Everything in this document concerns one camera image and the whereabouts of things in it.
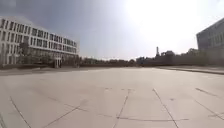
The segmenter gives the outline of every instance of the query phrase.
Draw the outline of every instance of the building facade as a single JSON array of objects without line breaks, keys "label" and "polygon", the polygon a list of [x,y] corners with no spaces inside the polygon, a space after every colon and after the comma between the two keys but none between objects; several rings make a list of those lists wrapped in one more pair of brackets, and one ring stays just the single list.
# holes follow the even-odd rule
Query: building facade
[{"label": "building facade", "polygon": [[197,34],[198,49],[206,53],[209,62],[224,64],[224,19]]},{"label": "building facade", "polygon": [[71,39],[16,17],[0,17],[0,64],[18,64],[21,43],[28,44],[29,54],[49,56],[57,66],[78,55],[79,45]]}]

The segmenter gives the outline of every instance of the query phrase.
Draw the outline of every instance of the paved plaza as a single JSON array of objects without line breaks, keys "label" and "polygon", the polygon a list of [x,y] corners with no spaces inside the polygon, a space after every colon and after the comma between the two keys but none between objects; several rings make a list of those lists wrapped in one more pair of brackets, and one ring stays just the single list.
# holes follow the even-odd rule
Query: paved plaza
[{"label": "paved plaza", "polygon": [[109,68],[0,76],[0,128],[223,127],[223,75]]}]

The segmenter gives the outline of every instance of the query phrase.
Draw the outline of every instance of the white building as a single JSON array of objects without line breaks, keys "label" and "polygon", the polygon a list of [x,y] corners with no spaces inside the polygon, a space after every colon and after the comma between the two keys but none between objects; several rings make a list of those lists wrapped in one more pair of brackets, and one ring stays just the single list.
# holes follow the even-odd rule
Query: white building
[{"label": "white building", "polygon": [[29,44],[32,55],[48,55],[58,66],[63,60],[78,55],[78,43],[51,33],[18,17],[0,17],[0,64],[18,64],[20,43]]},{"label": "white building", "polygon": [[197,34],[198,48],[212,64],[224,64],[224,18]]}]

